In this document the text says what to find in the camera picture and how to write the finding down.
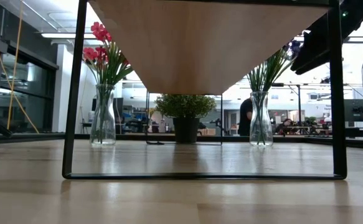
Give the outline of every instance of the red object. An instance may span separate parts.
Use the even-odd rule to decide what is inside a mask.
[[[95,60],[98,57],[98,52],[96,52],[92,47],[87,47],[83,49],[83,56],[88,60]]]
[[[96,47],[95,50],[98,52],[99,55],[106,55],[106,49],[103,47]]]
[[[109,42],[111,42],[111,41],[112,41],[112,36],[111,36],[111,34],[110,34],[110,33],[107,33],[107,34],[106,34],[106,39],[107,39]]]
[[[97,38],[97,40],[100,41],[108,40],[109,42],[112,41],[112,36],[105,29],[104,25],[100,24],[99,22],[94,22],[94,25],[92,25],[92,32],[95,38]]]

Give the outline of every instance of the ceiling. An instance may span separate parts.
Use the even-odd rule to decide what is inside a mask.
[[[40,32],[75,32],[78,0],[24,0],[24,20]],[[0,0],[0,4],[15,15],[19,15],[20,0]],[[87,9],[86,32],[90,26],[100,21],[90,5]],[[363,36],[363,23],[353,36]],[[95,45],[96,41],[88,40],[86,44]],[[344,81],[346,83],[361,83],[361,65],[363,62],[363,44],[344,44]],[[279,82],[319,83],[329,76],[328,65],[318,67],[301,76],[293,72],[285,72]],[[128,76],[129,80],[139,80],[135,73]]]

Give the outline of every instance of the person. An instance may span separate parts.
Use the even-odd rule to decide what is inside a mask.
[[[250,134],[250,122],[252,120],[252,113],[253,113],[253,102],[252,99],[246,99],[240,107],[240,121],[239,121],[239,128],[238,134],[240,136],[249,136]]]
[[[285,136],[285,127],[288,127],[288,126],[291,126],[292,124],[292,120],[291,119],[285,119],[282,124],[278,125],[278,127],[276,127],[275,129],[275,133],[278,133],[278,134],[282,134]]]

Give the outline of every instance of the clear glass vase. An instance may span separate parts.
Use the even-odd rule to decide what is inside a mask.
[[[250,144],[253,146],[272,146],[273,130],[267,103],[268,92],[251,93],[253,103],[252,121],[250,123]]]
[[[96,85],[97,107],[95,108],[90,143],[94,146],[114,145],[116,142],[113,97],[115,86]]]

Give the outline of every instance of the ceiling light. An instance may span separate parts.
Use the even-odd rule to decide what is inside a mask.
[[[50,39],[74,39],[76,37],[75,33],[42,33],[44,38]],[[94,34],[84,34],[85,40],[95,40]]]
[[[298,42],[304,42],[304,37],[297,36],[294,37],[293,40],[296,40]],[[347,41],[345,41],[345,43],[347,44],[363,44],[363,37],[361,36],[349,36],[346,40]]]
[[[146,99],[146,96],[131,96],[130,99]]]

